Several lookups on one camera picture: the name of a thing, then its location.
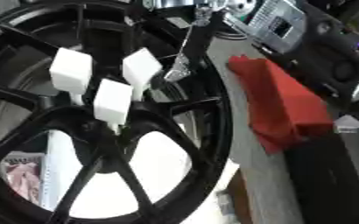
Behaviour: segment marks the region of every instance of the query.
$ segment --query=red cloth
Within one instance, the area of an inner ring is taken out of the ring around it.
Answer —
[[[246,91],[250,127],[268,153],[333,128],[321,99],[271,61],[232,57],[228,66]]]

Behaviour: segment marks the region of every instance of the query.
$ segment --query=wheel spoke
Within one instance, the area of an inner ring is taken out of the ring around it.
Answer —
[[[27,31],[22,31],[7,24],[2,24],[0,28],[9,36],[11,43],[31,46],[51,57],[54,57],[59,50],[58,46],[50,44]]]
[[[113,139],[113,137],[110,135],[107,135],[103,139],[104,140],[100,143],[101,149],[104,151],[105,155],[108,155],[109,159],[113,159],[117,164],[118,173],[135,195],[135,198],[139,204],[139,212],[144,217],[148,216],[151,218],[154,215],[151,200],[138,180],[135,172],[123,157],[117,140]]]
[[[0,100],[18,105],[24,109],[34,110],[39,103],[39,96],[17,89],[0,87]]]
[[[62,197],[60,203],[57,205],[52,216],[46,224],[66,224],[69,220],[69,210],[71,209],[77,196],[81,193],[81,190],[91,180],[94,175],[102,167],[102,156],[97,150],[89,163],[81,168],[77,174],[74,182],[69,186],[69,189]]]
[[[86,20],[84,18],[84,10],[86,9],[85,4],[81,4],[77,8],[77,28],[76,36],[81,43],[81,49],[85,49],[86,45]]]
[[[140,110],[134,111],[130,114],[129,128],[124,130],[124,136],[132,139],[132,142],[135,142],[150,132],[161,132],[170,137],[187,153],[192,160],[193,168],[195,170],[199,170],[204,165],[209,165],[209,160],[204,152],[197,148],[194,142],[187,136],[187,134],[172,117],[162,113],[157,114],[157,112],[146,112],[145,110],[147,108],[143,108],[143,106],[141,106],[141,108],[137,108],[139,106],[137,106],[137,104],[134,105],[136,105],[134,106],[135,110]]]
[[[158,105],[162,109],[168,110],[172,116],[177,116],[196,109],[208,111],[212,107],[216,107],[220,101],[219,97],[211,97],[200,101],[161,102]]]
[[[143,35],[142,17],[147,12],[143,6],[143,1],[136,0],[125,12],[126,29],[123,33],[123,51],[125,55],[130,55],[137,51],[141,46]]]
[[[124,32],[127,29],[125,24],[119,24],[112,21],[91,20],[89,21],[89,25],[99,30],[112,32]]]

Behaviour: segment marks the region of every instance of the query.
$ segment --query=black plastic part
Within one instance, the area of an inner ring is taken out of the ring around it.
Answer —
[[[206,26],[194,26],[188,41],[184,46],[183,53],[190,61],[190,67],[195,69],[206,54],[207,49],[211,45],[212,38],[216,31],[222,25],[223,13],[214,12],[210,18],[210,22]]]
[[[123,21],[124,16],[133,15],[128,9],[128,4],[115,1],[70,0],[27,4],[0,17],[0,68],[8,65],[18,51],[26,48],[39,52],[39,59],[33,63],[41,63],[42,60],[50,62],[62,46],[77,47],[90,53],[95,60],[93,79],[88,93],[83,96],[87,104],[84,107],[72,105],[66,93],[36,95],[21,90],[21,84],[17,85],[18,89],[0,86],[0,101],[31,111],[27,119],[0,140],[0,162],[15,147],[48,130],[66,132],[74,140],[77,152],[90,153],[84,162],[81,161],[83,169],[54,213],[22,199],[0,178],[1,224],[174,224],[182,222],[213,190],[229,156],[232,117],[229,97],[220,75],[204,53],[196,54],[197,61],[202,60],[202,66],[195,66],[194,75],[178,83],[187,95],[186,100],[161,103],[146,95],[146,101],[131,105],[127,125],[120,136],[115,136],[106,125],[94,118],[91,102],[100,79],[125,82],[120,68],[123,57],[137,50],[138,45],[147,46],[162,59],[164,67],[170,67],[171,55],[177,53],[184,38],[184,31],[150,13],[139,21],[142,29],[135,32],[140,35],[138,42],[127,42],[123,35],[135,31]],[[65,35],[62,33],[64,30],[71,34]],[[25,73],[18,68],[21,66],[19,63],[14,66],[11,69],[15,73],[13,79],[8,73],[0,77],[4,86],[9,86],[10,82]],[[48,75],[47,67],[37,66],[37,69],[43,69]],[[197,115],[197,123],[202,124],[198,130],[200,148],[174,121],[176,115],[190,111]],[[167,134],[192,159],[191,171],[172,192],[154,204],[128,164],[130,155],[124,153],[124,149],[135,147],[140,137],[151,131]],[[94,174],[103,168],[108,169],[107,172],[118,172],[123,177],[137,199],[139,210],[109,219],[70,217],[69,208],[74,199]]]
[[[307,17],[300,43],[284,55],[260,51],[343,113],[359,116],[359,101],[352,102],[359,84],[359,35],[308,3],[300,7]]]

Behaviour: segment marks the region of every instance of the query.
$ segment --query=screw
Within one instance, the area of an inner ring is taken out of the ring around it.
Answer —
[[[143,6],[149,10],[153,9],[153,1],[152,0],[144,0],[143,1]]]
[[[135,22],[130,17],[125,17],[124,21],[128,26],[133,26],[135,24]]]
[[[323,22],[323,23],[320,23],[318,26],[317,26],[317,32],[320,34],[320,35],[323,35],[323,34],[326,34],[327,32],[329,32],[330,30],[332,29],[332,26],[329,22]]]

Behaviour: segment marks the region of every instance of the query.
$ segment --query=foam block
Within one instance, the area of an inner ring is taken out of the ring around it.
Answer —
[[[113,124],[125,124],[133,87],[103,79],[94,99],[95,118]]]
[[[85,94],[92,76],[91,55],[60,48],[50,67],[55,88],[75,95]]]
[[[123,60],[123,77],[133,86],[133,100],[141,101],[150,81],[162,69],[162,65],[148,51],[140,49]]]

